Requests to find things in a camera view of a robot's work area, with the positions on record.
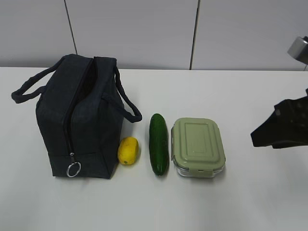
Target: green lid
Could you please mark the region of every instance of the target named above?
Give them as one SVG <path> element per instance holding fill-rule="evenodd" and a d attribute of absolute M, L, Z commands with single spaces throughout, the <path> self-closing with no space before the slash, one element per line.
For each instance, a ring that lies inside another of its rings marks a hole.
<path fill-rule="evenodd" d="M 191 176 L 211 177 L 226 161 L 217 124 L 210 119 L 181 118 L 172 129 L 172 158 Z"/>

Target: yellow lemon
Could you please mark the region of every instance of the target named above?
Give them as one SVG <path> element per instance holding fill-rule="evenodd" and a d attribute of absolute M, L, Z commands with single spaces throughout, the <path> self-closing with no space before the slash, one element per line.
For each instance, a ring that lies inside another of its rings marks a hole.
<path fill-rule="evenodd" d="M 132 165 L 136 161 L 138 150 L 138 140 L 134 137 L 126 137 L 120 143 L 117 158 L 123 165 Z"/>

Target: cucumber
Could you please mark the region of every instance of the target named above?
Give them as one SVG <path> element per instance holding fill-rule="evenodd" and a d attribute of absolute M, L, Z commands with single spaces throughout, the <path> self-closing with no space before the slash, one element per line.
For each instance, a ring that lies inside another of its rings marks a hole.
<path fill-rule="evenodd" d="M 150 121 L 149 151 L 153 172 L 162 176 L 169 166 L 168 130 L 165 119 L 154 114 Z"/>

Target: panel seam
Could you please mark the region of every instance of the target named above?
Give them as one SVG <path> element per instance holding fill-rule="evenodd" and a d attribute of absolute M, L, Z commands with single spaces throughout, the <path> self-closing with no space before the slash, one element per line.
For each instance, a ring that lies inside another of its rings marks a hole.
<path fill-rule="evenodd" d="M 69 18 L 69 14 L 68 14 L 68 9 L 67 9 L 67 4 L 66 4 L 66 0 L 64 0 L 64 4 L 65 4 L 65 10 L 66 10 L 66 15 L 67 15 L 67 19 L 68 19 L 68 24 L 69 24 L 69 28 L 71 30 L 71 35 L 72 35 L 72 39 L 73 39 L 73 44 L 74 44 L 74 48 L 75 48 L 75 53 L 77 53 L 77 48 L 76 48 L 76 43 L 75 43 L 75 38 L 74 38 L 74 34 L 73 34 L 73 30 L 72 30 L 72 24 L 71 24 L 71 20 Z"/>
<path fill-rule="evenodd" d="M 196 19 L 194 22 L 194 30 L 193 30 L 193 38 L 192 38 L 192 53 L 191 53 L 191 61 L 190 61 L 190 65 L 189 65 L 189 69 L 192 69 L 192 65 L 193 65 L 193 55 L 194 55 L 194 45 L 196 42 L 196 34 L 197 34 L 197 26 L 198 26 L 198 20 L 199 20 L 199 9 L 200 9 L 200 1 L 198 0 L 198 5 L 197 5 L 197 11 L 196 11 Z"/>

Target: food container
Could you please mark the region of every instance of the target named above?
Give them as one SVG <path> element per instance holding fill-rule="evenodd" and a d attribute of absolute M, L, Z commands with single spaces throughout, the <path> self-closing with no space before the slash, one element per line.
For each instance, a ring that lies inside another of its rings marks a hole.
<path fill-rule="evenodd" d="M 178 119 L 171 130 L 171 140 L 171 160 L 180 175 L 211 178 L 224 169 L 226 157 L 213 120 Z"/>

